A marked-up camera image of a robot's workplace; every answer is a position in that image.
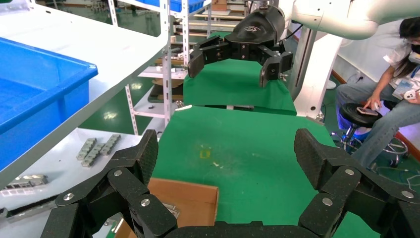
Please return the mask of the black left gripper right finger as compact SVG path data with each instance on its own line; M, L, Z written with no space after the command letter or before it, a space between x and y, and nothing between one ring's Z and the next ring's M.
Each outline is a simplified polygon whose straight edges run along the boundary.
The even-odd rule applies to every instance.
M294 151L317 191L299 218L300 227L330 238L350 212L383 238L419 237L417 193L368 171L344 150L319 143L305 128L296 131Z

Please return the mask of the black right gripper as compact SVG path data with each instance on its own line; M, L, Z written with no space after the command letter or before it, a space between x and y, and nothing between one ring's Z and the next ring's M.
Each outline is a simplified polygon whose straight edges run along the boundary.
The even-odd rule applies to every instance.
M193 46L188 63L188 75L196 77L206 64L226 60L257 61L261 66L259 86L293 67L293 52L278 44L285 27L285 17L272 5L253 11L241 20L224 40L215 35Z

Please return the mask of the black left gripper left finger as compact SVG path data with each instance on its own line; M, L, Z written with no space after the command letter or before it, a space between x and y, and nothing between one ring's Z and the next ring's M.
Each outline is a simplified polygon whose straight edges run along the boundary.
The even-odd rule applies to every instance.
M137 145L116 151L96 175L58 195L41 237L91 238L118 213L138 238L168 235L177 220L148 189L157 158L157 133L149 129Z

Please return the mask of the bystander right hand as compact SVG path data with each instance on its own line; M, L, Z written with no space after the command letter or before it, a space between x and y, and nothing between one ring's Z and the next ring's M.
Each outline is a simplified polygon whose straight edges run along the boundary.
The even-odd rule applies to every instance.
M371 110L379 111L381 108L380 93L373 92L373 94L368 98L366 104L364 105L364 108L370 108Z

